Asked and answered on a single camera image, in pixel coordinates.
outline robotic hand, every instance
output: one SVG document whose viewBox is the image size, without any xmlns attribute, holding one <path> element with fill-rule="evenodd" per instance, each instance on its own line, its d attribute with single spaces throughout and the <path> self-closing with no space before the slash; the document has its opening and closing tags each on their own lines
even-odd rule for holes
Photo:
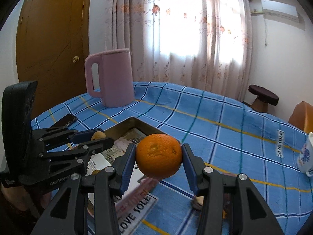
<svg viewBox="0 0 313 235">
<path fill-rule="evenodd" d="M 33 130 L 30 114 L 37 82 L 21 82 L 5 89 L 2 128 L 6 169 L 0 173 L 5 187 L 23 186 L 40 194 L 60 188 L 32 231 L 32 235 L 87 235 L 88 193 L 94 193 L 95 232 L 120 235 L 113 196 L 127 190 L 135 164 L 136 146 L 96 175 L 86 175 L 90 156 L 114 145 L 111 138 L 90 141 L 101 129 L 78 132 L 66 127 Z M 47 152 L 69 142 L 79 144 L 71 151 Z M 230 234 L 275 234 L 283 231 L 254 184 L 245 174 L 231 177 L 206 167 L 182 145 L 183 166 L 190 189 L 204 196 L 197 235 L 220 235 L 223 194 L 231 195 Z"/>
</svg>

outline door knob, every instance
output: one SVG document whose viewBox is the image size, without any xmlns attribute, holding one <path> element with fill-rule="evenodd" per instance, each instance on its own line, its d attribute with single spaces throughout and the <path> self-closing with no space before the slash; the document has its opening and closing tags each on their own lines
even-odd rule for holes
<svg viewBox="0 0 313 235">
<path fill-rule="evenodd" d="M 78 62 L 79 61 L 79 57 L 78 56 L 74 56 L 72 59 L 72 62 Z"/>
</svg>

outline white mug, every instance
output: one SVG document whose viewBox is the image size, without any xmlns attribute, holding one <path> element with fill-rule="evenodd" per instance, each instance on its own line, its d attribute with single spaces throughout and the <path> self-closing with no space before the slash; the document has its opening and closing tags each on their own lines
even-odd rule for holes
<svg viewBox="0 0 313 235">
<path fill-rule="evenodd" d="M 309 133 L 308 139 L 301 149 L 301 153 L 297 159 L 297 166 L 308 177 L 313 176 L 313 132 Z"/>
</svg>

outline floral curtain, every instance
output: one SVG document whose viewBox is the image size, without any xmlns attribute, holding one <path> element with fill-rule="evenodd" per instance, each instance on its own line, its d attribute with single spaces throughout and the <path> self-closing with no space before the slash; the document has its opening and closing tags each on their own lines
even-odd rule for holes
<svg viewBox="0 0 313 235">
<path fill-rule="evenodd" d="M 134 81 L 243 100 L 251 63 L 249 0 L 106 0 L 105 50 L 130 48 Z"/>
</svg>

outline orange chair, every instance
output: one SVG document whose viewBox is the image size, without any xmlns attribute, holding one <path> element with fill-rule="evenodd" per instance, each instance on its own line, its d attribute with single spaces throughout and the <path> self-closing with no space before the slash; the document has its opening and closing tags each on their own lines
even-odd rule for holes
<svg viewBox="0 0 313 235">
<path fill-rule="evenodd" d="M 288 122 L 305 133 L 313 132 L 313 106 L 304 101 L 300 102 Z"/>
</svg>

